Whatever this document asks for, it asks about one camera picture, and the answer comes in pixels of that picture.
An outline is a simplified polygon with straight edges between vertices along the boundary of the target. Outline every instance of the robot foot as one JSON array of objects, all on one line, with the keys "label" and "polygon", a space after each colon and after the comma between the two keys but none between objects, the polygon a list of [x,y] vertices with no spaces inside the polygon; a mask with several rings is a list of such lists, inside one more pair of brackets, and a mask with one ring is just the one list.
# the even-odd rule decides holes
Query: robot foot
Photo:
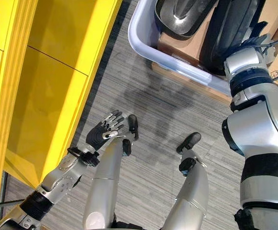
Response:
[{"label": "robot foot", "polygon": [[183,143],[176,148],[176,152],[182,155],[183,148],[186,148],[188,150],[192,149],[194,145],[197,144],[200,140],[201,134],[199,134],[198,132],[192,133],[188,137],[186,137]]}]

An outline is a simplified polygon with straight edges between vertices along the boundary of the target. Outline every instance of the yellow cabinet door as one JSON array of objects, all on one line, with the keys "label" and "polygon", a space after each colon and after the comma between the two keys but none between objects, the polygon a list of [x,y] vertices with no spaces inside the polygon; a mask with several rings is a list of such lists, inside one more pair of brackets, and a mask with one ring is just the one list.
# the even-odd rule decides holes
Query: yellow cabinet door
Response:
[{"label": "yellow cabinet door", "polygon": [[91,75],[122,0],[39,0],[28,45]]},{"label": "yellow cabinet door", "polygon": [[27,48],[4,170],[31,187],[66,153],[89,77]]}]

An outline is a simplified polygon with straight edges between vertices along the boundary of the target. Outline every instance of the black joint band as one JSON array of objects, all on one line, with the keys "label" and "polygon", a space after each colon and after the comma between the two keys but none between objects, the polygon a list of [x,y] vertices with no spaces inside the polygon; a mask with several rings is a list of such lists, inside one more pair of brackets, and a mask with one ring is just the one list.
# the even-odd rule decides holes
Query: black joint band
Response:
[{"label": "black joint band", "polygon": [[278,153],[266,153],[245,160],[241,182],[251,176],[278,177]]},{"label": "black joint band", "polygon": [[250,86],[261,83],[272,83],[267,70],[258,68],[244,70],[236,74],[230,82],[232,97]]},{"label": "black joint band", "polygon": [[50,211],[53,205],[41,193],[34,191],[20,204],[20,208],[32,218],[40,221]]}]

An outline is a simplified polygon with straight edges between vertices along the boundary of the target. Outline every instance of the robot finger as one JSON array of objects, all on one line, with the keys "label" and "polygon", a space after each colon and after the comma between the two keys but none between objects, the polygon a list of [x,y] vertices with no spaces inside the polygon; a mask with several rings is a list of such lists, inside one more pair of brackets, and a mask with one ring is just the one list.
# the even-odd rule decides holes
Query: robot finger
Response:
[{"label": "robot finger", "polygon": [[124,125],[120,125],[118,127],[114,126],[114,127],[110,127],[108,130],[110,131],[118,131],[121,130],[124,127]]},{"label": "robot finger", "polygon": [[124,117],[121,117],[117,120],[112,120],[110,123],[107,124],[107,128],[114,128],[116,125],[118,125],[119,123],[121,123],[122,121],[124,121]]},{"label": "robot finger", "polygon": [[112,121],[114,121],[116,118],[118,118],[119,116],[122,115],[122,112],[121,111],[118,111],[116,110],[117,112],[113,112],[112,113],[112,116],[108,117],[106,120],[105,120],[105,125],[108,125],[110,123],[112,123]]}]

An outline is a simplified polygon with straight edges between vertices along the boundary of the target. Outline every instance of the gray carpet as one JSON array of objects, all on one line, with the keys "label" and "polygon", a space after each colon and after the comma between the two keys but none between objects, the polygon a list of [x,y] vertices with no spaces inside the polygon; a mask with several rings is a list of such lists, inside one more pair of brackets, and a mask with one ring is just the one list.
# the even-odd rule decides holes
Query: gray carpet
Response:
[{"label": "gray carpet", "polygon": [[[135,114],[139,140],[131,156],[122,160],[116,215],[120,221],[158,230],[184,181],[175,149],[188,134],[200,132],[202,140],[194,150],[208,166],[209,180],[209,209],[202,229],[238,229],[233,214],[240,207],[244,158],[229,149],[221,132],[221,123],[231,112],[227,106],[153,73],[151,63],[132,50],[127,28],[136,5],[137,0],[122,4],[73,145],[84,142],[87,132],[109,111]],[[45,226],[52,230],[82,228],[94,172],[89,168],[72,193],[52,208],[44,218]],[[32,191],[14,178],[9,179],[7,189],[6,200],[24,198]]]}]

